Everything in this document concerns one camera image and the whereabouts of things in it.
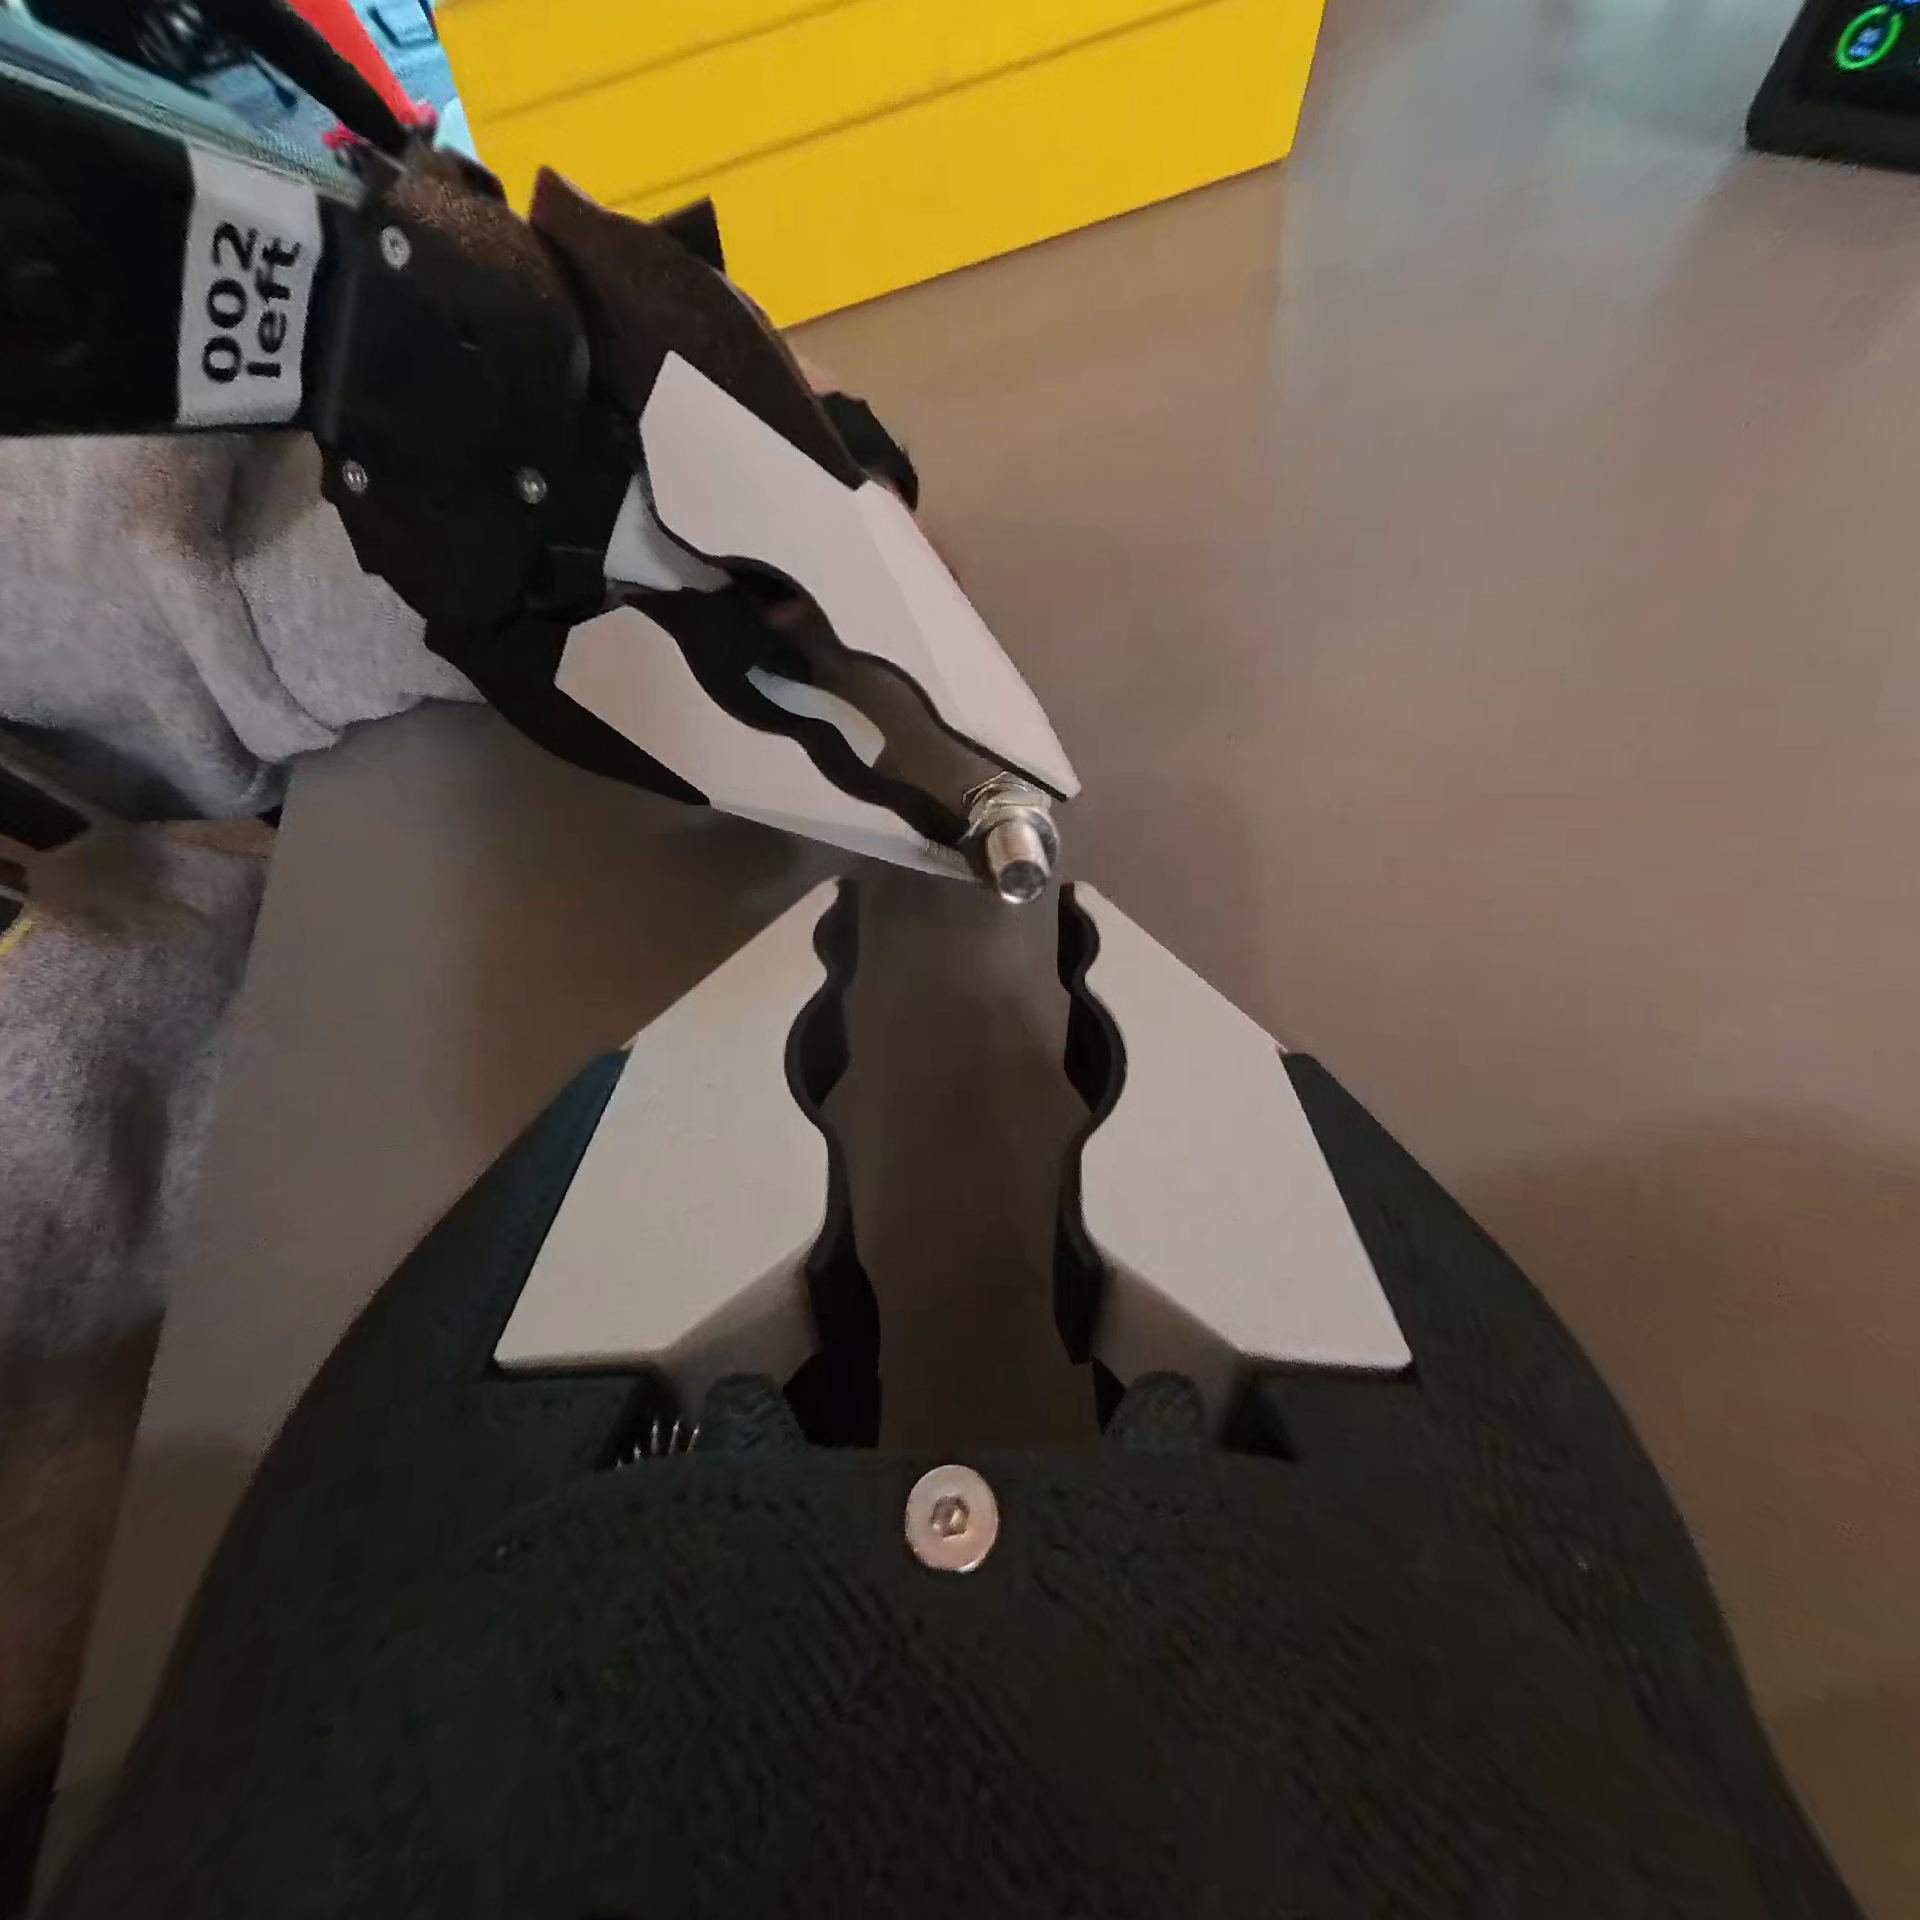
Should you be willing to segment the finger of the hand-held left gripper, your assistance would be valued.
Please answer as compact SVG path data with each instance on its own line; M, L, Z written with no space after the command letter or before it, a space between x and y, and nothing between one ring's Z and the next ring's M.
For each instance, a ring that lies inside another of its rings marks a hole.
M774 710L830 724L861 772L1012 773L1078 796L1039 695L890 484L830 473L681 350L639 404L636 451L611 587L800 601L812 637L778 637L795 662L747 671Z
M562 647L560 694L694 783L718 813L849 856L972 881L959 852L841 792L803 741L732 719L699 687L669 632L643 611L619 609L575 627Z

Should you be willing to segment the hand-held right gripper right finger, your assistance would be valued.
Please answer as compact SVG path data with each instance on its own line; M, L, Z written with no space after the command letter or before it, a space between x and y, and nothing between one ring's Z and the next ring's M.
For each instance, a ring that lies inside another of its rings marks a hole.
M1293 1055L1089 881L1058 894L1065 1078L1053 1314L1101 1422L1182 1379L1206 1430L1272 1374L1401 1382L1411 1342Z

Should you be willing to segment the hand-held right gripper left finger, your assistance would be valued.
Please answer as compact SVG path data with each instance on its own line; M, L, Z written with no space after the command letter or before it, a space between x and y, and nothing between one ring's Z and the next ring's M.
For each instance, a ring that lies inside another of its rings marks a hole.
M830 1120L856 964L856 881L820 881L623 1045L497 1371L639 1379L648 1450L694 1448L747 1374L818 1448L879 1445L879 1301Z

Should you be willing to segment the silver hex bolt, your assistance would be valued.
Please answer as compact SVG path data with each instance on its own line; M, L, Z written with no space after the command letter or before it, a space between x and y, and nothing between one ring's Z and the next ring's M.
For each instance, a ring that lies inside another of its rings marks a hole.
M964 796L956 856L1002 901L1039 901L1061 868L1065 799L1018 772L992 772Z

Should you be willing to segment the yellow plastic bin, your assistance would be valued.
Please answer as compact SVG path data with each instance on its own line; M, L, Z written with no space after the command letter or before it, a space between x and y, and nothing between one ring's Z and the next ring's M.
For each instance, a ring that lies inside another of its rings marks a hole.
M1324 3L441 3L481 160L795 327L1285 160Z

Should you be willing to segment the person's left forearm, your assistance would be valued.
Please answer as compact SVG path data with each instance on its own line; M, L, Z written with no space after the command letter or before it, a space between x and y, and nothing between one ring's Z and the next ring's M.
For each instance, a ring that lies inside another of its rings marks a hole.
M481 707L320 477L305 431L8 439L5 732L118 820L251 820L351 732Z

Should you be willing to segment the orange traffic cone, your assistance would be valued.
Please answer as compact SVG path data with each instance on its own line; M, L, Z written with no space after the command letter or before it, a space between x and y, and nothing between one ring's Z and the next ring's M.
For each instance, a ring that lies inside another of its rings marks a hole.
M320 40L330 69L316 98L347 139L397 155L409 139L435 139L441 115L409 96L355 3L283 3Z

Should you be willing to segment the person's torso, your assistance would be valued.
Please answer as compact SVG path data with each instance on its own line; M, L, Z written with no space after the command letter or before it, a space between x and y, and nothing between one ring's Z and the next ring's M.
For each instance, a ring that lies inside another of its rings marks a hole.
M274 830L89 830L5 932L5 1356L160 1321Z

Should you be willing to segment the black portable power station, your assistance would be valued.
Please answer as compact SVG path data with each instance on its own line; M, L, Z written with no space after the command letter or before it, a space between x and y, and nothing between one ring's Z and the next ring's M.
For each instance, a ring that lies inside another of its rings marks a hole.
M1757 155L1918 172L1918 3L1802 3L1743 121Z

